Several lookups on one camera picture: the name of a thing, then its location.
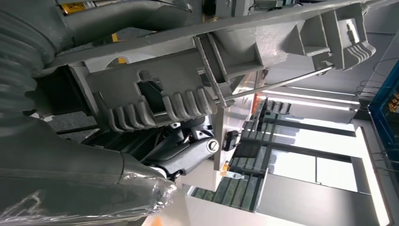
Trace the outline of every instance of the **screw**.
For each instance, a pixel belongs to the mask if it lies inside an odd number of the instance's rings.
[[[210,140],[208,143],[209,152],[217,152],[219,150],[219,142],[216,140]]]

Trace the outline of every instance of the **metal rod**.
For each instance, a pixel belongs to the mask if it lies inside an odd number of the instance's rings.
[[[219,50],[217,49],[215,39],[213,38],[213,35],[210,33],[207,33],[207,37],[209,39],[209,43],[211,43],[211,47],[216,57],[217,63],[219,64],[220,70],[222,71],[223,76],[226,76],[227,71],[226,68],[224,67],[223,60],[222,57],[220,56]]]
[[[250,211],[255,211],[256,200],[258,198],[258,193],[259,193],[259,190],[260,190],[261,181],[262,181],[262,178],[258,178],[258,180],[256,181],[254,194],[252,195],[251,204],[249,205],[249,210]]]
[[[212,89],[215,92],[215,94],[219,100],[218,103],[220,103],[222,105],[222,107],[226,107],[227,106],[226,101],[223,97],[222,91],[220,90],[219,84],[217,83],[215,76],[213,75],[211,66],[209,65],[207,56],[205,55],[205,50],[202,47],[201,40],[197,36],[194,36],[193,38],[194,38],[195,45],[197,46],[199,55],[202,58],[202,62],[204,63],[205,75],[209,79]]]
[[[257,88],[257,89],[253,89],[253,90],[250,90],[250,91],[245,91],[245,92],[242,92],[242,93],[238,93],[238,94],[235,94],[235,95],[232,95],[232,96],[229,96],[229,97],[224,97],[224,101],[232,100],[232,99],[235,99],[235,98],[244,97],[246,95],[255,94],[255,93],[259,93],[259,92],[265,91],[265,90],[269,90],[269,89],[277,88],[277,87],[280,87],[280,86],[284,86],[284,85],[290,84],[292,82],[300,81],[302,79],[306,79],[306,78],[312,77],[314,75],[321,74],[323,72],[327,72],[327,71],[329,71],[329,70],[331,70],[333,68],[334,68],[334,65],[331,65],[331,66],[322,68],[320,70],[313,71],[313,72],[307,73],[307,74],[303,74],[301,76],[298,76],[298,77],[295,77],[295,78],[292,78],[292,79],[287,79],[287,80],[280,81],[280,82],[277,82],[277,83],[274,83],[274,84],[270,84],[270,85],[266,85],[266,86],[263,86],[263,87],[260,87],[260,88]],[[216,103],[219,103],[219,99],[215,99],[214,101]]]
[[[239,206],[240,206],[241,208],[242,208],[242,204],[244,204],[245,194],[247,193],[249,183],[251,183],[251,178],[252,178],[252,174],[249,175],[249,179],[248,179],[247,185],[245,186],[244,195],[242,196],[241,202],[239,203]]]
[[[86,131],[86,130],[98,129],[98,128],[100,128],[98,125],[92,125],[92,126],[85,126],[85,127],[80,127],[80,128],[74,128],[74,129],[65,129],[65,130],[57,131],[57,135],[77,133],[77,132],[82,132],[82,131]]]
[[[227,195],[227,192],[229,191],[229,186],[230,186],[230,183],[232,180],[233,179],[229,178],[229,182],[227,183],[227,186],[226,186],[226,191],[223,194],[223,198],[222,198],[222,201],[220,202],[220,204],[222,204],[226,200],[226,195]]]
[[[242,180],[242,179],[238,180],[237,186],[236,186],[236,188],[234,189],[233,198],[232,198],[231,201],[230,201],[230,206],[233,205],[233,201],[234,201],[234,199],[235,199],[235,197],[236,197],[236,193],[237,193],[239,184],[241,183],[241,180]]]

